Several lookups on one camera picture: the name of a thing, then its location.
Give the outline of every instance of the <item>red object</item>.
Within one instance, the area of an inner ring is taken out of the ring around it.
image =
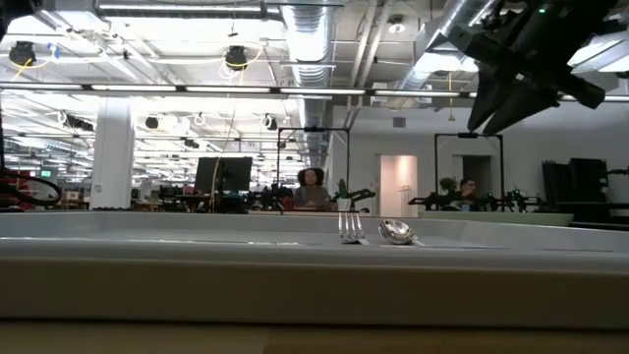
[[[0,183],[6,183],[13,188],[17,188],[18,191],[28,196],[32,196],[32,191],[30,190],[30,186],[29,186],[29,180],[27,179],[28,177],[30,177],[29,171],[19,172],[19,171],[12,171],[9,169],[7,169],[6,171],[11,172],[13,174],[20,175],[20,176],[24,176],[25,178],[0,176]],[[29,210],[29,209],[34,208],[33,205],[19,202],[18,199],[13,196],[0,194],[0,207],[12,207],[12,206],[18,206],[22,210]]]
[[[295,208],[295,203],[291,197],[282,198],[282,206],[285,210],[292,210]]]

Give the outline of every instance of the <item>person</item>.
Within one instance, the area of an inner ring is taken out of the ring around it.
[[[297,174],[301,187],[294,193],[295,207],[328,209],[330,197],[322,187],[323,176],[323,170],[320,168],[307,168]]]
[[[479,206],[476,203],[476,182],[468,179],[462,179],[459,183],[460,191],[456,192],[455,200],[457,206],[464,211],[478,211]]]

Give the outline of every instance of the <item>spoon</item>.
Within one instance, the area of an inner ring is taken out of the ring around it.
[[[402,246],[416,244],[424,246],[424,244],[417,241],[417,234],[415,233],[415,230],[402,221],[384,219],[381,221],[377,229],[380,232],[380,235],[393,245]]]

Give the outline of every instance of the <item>fork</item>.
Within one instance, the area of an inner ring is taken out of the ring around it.
[[[338,235],[342,244],[369,244],[369,241],[365,238],[363,223],[361,222],[361,218],[358,216],[357,212],[356,223],[354,223],[354,212],[345,211],[338,213]]]

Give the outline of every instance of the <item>curly hair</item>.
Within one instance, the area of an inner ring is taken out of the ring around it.
[[[316,175],[316,184],[318,186],[322,186],[323,185],[323,179],[325,177],[325,172],[323,172],[322,169],[320,168],[307,168],[307,169],[303,169],[301,171],[299,171],[299,173],[297,174],[297,179],[299,180],[299,185],[302,187],[306,187],[306,171],[311,170],[314,171],[314,174]]]

